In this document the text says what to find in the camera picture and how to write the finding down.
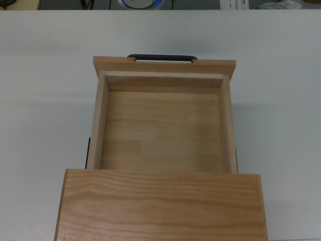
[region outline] wooden box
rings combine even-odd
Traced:
[[[66,171],[55,241],[267,241],[260,176],[237,174],[235,61],[94,65],[87,170]]]
[[[95,57],[99,77],[87,169],[237,173],[235,61]]]

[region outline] white surface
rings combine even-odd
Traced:
[[[0,14],[0,240],[53,240],[65,169],[83,168],[94,55],[236,59],[240,173],[262,178],[270,240],[321,238],[319,11]]]

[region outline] drawer handle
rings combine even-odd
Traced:
[[[88,162],[89,147],[90,147],[90,138],[88,139],[88,147],[87,147],[87,157],[86,157],[85,169],[87,169],[87,162]]]
[[[131,54],[127,57],[133,57],[136,60],[163,60],[163,61],[190,61],[197,59],[190,55],[162,55],[162,54]]]

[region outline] black strip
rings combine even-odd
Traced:
[[[235,148],[235,156],[236,156],[236,168],[237,168],[237,173],[239,173],[239,165],[237,164],[237,153],[236,153],[236,148]]]
[[[81,6],[82,6],[82,8],[83,9],[85,9],[86,8],[86,0],[80,0],[80,4],[81,4]]]
[[[90,10],[94,9],[94,3],[95,3],[95,0],[91,0]]]
[[[87,157],[86,157],[86,165],[85,165],[85,169],[87,169],[88,154],[89,154],[89,146],[90,146],[90,138],[88,139],[88,147],[87,147]]]
[[[190,55],[161,55],[161,54],[131,54],[127,57],[133,57],[136,60],[163,60],[163,61],[192,61],[197,59]]]
[[[39,0],[39,5],[38,5],[38,9],[37,9],[37,10],[41,10],[41,4],[42,4],[41,1],[42,1],[42,0]]]

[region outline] wood grain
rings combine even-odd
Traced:
[[[193,60],[192,63],[136,62],[135,58],[102,57],[93,59],[97,75],[103,71],[140,71],[171,73],[227,74],[230,79],[236,67],[235,60]]]
[[[258,175],[66,172],[55,241],[267,241]]]
[[[101,169],[222,172],[218,96],[109,92]]]
[[[108,103],[108,87],[105,81],[105,72],[101,71],[98,78],[94,120],[91,131],[90,148],[87,169],[99,169],[102,145],[104,140],[106,113]]]
[[[219,93],[219,117],[223,172],[238,173],[229,76],[225,75]]]

